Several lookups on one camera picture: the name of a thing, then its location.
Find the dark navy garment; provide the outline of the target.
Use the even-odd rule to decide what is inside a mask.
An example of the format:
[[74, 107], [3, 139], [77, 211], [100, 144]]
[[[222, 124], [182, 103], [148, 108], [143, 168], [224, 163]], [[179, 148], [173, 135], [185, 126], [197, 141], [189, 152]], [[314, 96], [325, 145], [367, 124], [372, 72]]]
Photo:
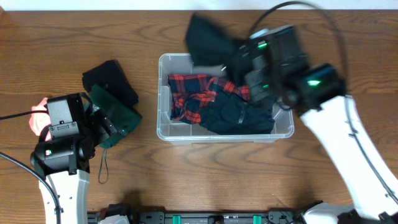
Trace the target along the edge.
[[245, 102], [237, 94], [219, 92], [210, 106], [199, 110], [200, 126], [219, 135], [270, 134], [275, 120], [274, 96], [267, 96], [260, 105]]

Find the red navy plaid shirt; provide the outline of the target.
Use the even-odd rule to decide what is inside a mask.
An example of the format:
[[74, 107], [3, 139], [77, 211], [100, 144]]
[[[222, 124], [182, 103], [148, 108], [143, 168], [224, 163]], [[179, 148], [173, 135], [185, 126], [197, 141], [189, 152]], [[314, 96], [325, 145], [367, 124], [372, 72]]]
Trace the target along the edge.
[[187, 124], [201, 123], [200, 110], [210, 106], [219, 92], [250, 99], [248, 86], [236, 86], [226, 77], [170, 74], [168, 84], [172, 94], [170, 119]]

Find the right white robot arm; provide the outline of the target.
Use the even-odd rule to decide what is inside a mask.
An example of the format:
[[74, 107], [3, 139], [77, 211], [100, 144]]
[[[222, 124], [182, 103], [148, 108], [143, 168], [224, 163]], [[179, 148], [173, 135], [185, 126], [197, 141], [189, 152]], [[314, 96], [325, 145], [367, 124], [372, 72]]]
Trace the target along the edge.
[[351, 195], [351, 205], [318, 203], [304, 223], [396, 223], [397, 178], [368, 136], [336, 68], [311, 67], [293, 26], [252, 33], [244, 44], [252, 60], [245, 81], [252, 99], [270, 93], [295, 110], [321, 142]]

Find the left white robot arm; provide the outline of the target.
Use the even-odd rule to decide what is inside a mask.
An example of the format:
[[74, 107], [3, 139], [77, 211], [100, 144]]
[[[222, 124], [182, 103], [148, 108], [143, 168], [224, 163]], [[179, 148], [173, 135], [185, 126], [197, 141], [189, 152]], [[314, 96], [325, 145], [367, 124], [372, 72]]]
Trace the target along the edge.
[[41, 178], [46, 223], [88, 223], [89, 160], [116, 132], [104, 111], [67, 103], [33, 107], [29, 120], [39, 141], [30, 156]]

